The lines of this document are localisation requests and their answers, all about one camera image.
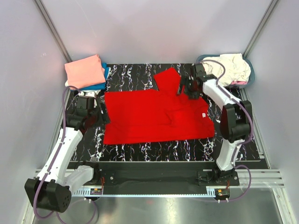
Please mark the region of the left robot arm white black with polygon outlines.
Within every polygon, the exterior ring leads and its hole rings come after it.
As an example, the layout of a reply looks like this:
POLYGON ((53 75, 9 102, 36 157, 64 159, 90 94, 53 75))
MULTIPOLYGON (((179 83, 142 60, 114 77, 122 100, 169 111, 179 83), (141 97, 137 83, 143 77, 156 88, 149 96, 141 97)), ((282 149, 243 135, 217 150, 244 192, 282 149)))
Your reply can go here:
POLYGON ((51 213, 65 212, 75 191, 86 183, 95 185, 100 181, 100 167, 95 161, 84 161, 70 175, 65 173, 84 134, 109 122, 105 103, 92 96, 78 97, 74 111, 64 114, 63 127, 46 164, 35 178, 27 179, 24 185, 35 215, 38 209, 51 213))

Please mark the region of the red t shirt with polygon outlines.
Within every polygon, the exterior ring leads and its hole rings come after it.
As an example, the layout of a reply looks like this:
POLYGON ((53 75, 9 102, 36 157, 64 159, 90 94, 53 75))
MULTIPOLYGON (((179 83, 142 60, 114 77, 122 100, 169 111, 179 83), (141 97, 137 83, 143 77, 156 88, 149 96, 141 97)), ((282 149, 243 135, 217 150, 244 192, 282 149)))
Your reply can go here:
POLYGON ((105 145, 205 139, 214 136, 208 104, 177 95, 180 75, 174 68, 154 76, 158 89, 105 93, 110 118, 105 145))

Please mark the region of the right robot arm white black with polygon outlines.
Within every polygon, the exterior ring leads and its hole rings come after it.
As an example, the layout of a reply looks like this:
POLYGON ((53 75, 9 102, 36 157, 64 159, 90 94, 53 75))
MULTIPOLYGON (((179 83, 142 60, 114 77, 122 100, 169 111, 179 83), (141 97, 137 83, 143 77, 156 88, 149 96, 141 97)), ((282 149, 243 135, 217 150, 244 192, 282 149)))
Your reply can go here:
POLYGON ((200 94, 205 94, 221 109, 221 151, 215 167, 203 181, 223 185, 234 177, 235 160, 241 146, 253 137, 252 104, 235 97, 221 86, 215 75, 206 73, 202 63, 192 64, 190 75, 181 77, 177 94, 182 92, 190 99, 198 99, 200 94))

